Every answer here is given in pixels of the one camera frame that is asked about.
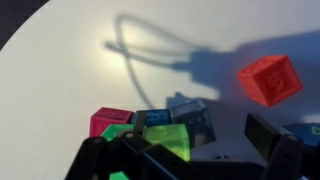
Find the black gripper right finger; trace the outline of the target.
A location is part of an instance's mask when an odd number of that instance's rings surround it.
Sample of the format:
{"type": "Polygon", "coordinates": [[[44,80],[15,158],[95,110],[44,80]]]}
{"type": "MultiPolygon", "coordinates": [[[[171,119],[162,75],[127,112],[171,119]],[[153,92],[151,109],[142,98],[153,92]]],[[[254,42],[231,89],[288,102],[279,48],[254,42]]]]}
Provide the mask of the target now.
{"type": "Polygon", "coordinates": [[[320,180],[319,145],[292,133],[281,134],[257,113],[248,113],[244,134],[268,162],[262,180],[320,180]]]}

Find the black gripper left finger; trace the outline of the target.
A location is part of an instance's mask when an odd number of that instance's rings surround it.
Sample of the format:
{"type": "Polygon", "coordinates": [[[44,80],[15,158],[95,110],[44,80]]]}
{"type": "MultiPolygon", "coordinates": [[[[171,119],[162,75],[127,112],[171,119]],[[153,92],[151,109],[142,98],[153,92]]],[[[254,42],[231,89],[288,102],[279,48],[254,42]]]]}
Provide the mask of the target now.
{"type": "Polygon", "coordinates": [[[102,136],[84,140],[65,180],[109,180],[116,172],[123,172],[130,180],[184,178],[188,161],[146,140],[146,128],[139,114],[131,130],[121,131],[111,141],[102,136]]]}

